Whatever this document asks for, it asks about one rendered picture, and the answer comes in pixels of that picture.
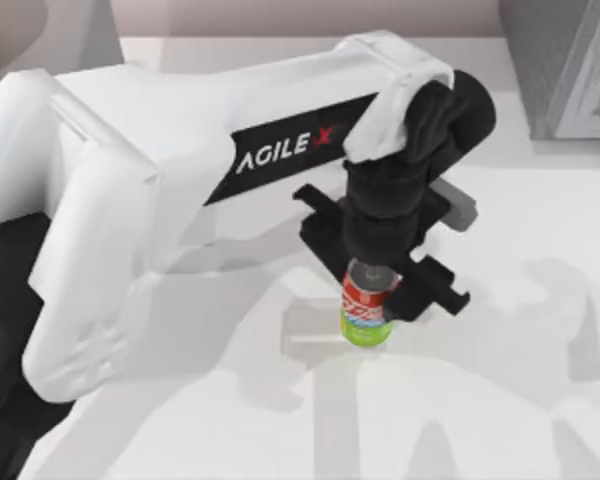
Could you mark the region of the pale grey rounded box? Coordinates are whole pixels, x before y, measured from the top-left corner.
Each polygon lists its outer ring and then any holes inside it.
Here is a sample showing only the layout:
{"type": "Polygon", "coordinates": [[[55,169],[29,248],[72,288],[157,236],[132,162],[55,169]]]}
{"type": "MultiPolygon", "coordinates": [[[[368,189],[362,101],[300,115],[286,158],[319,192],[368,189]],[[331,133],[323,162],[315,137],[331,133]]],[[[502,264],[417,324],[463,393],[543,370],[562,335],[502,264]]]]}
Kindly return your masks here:
{"type": "Polygon", "coordinates": [[[456,232],[466,232],[478,217],[477,201],[444,178],[433,181],[431,188],[450,204],[441,222],[456,232]]]}

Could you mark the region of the red white and green can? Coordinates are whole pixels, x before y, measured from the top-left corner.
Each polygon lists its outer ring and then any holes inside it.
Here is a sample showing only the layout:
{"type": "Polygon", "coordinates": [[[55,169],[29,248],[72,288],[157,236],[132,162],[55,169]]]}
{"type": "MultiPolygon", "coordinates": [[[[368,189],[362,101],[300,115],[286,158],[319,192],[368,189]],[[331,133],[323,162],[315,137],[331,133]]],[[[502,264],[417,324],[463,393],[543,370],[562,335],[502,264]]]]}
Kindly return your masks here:
{"type": "Polygon", "coordinates": [[[391,315],[384,304],[400,284],[401,276],[387,266],[349,262],[343,280],[340,330],[351,344],[372,348],[389,337],[391,315]]]}

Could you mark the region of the grey cabinet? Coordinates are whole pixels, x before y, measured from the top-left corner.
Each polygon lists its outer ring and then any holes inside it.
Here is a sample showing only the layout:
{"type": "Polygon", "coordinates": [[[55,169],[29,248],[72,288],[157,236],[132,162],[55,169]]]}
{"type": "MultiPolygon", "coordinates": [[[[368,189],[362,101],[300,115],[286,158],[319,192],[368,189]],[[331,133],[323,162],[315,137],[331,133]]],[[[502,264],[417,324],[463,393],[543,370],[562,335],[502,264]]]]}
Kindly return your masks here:
{"type": "Polygon", "coordinates": [[[600,0],[499,0],[534,140],[600,140],[600,0]]]}

